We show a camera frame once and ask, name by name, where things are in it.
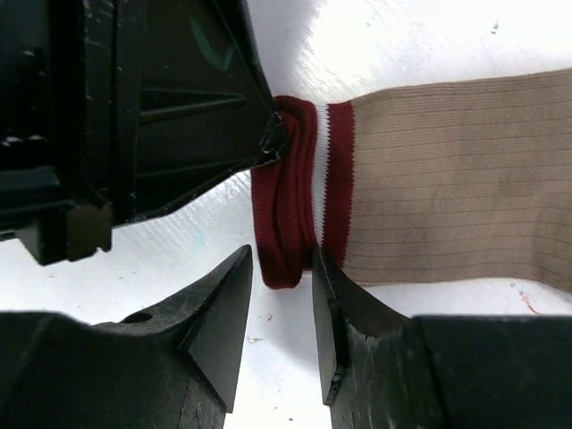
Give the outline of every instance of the knit texture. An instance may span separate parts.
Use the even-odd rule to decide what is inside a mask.
[[[291,151],[264,168],[287,164],[289,177],[305,178],[305,197],[275,193],[274,212],[257,211],[276,182],[253,172],[267,284],[295,285],[317,241],[362,285],[515,277],[572,290],[571,70],[393,88],[323,107],[290,102],[313,112],[296,118],[314,127],[308,149],[296,149],[292,133]],[[313,218],[304,264],[287,263],[286,276],[261,234],[273,218],[275,235],[300,235],[293,217],[272,216],[282,206]],[[282,261],[296,258],[287,247]]]

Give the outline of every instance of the black plastic part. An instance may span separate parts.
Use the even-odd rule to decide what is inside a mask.
[[[285,148],[243,0],[4,0],[0,44],[0,238],[41,264]]]
[[[313,295],[333,429],[572,427],[572,319],[407,319],[320,249]]]
[[[0,314],[0,427],[222,428],[234,402],[251,279],[252,252],[244,247],[118,324]]]

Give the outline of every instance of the brown knitted fabric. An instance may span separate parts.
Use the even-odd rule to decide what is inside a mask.
[[[317,115],[327,193],[313,213],[324,244],[328,217],[350,205],[347,237],[331,245],[344,249],[329,250],[353,281],[516,277],[572,290],[572,70],[388,89],[350,105],[342,171],[319,150],[320,127],[332,144],[340,124]],[[336,199],[340,176],[347,201]]]

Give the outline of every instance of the white surface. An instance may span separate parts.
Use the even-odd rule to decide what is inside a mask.
[[[561,0],[248,2],[273,92],[315,102],[572,66],[572,4]],[[249,198],[243,173],[172,216],[116,231],[113,253],[75,264],[40,268],[18,241],[4,243],[0,308],[118,321],[195,281],[239,245],[254,244]],[[235,414],[225,427],[330,427],[320,403],[309,280],[272,292],[255,264]],[[569,295],[518,280],[370,291],[406,315],[572,314]]]

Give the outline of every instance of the maroon fabric fold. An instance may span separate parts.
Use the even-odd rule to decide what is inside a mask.
[[[317,119],[312,103],[277,97],[289,135],[282,159],[252,171],[252,204],[258,257],[267,286],[293,288],[311,266],[315,245],[312,169]]]

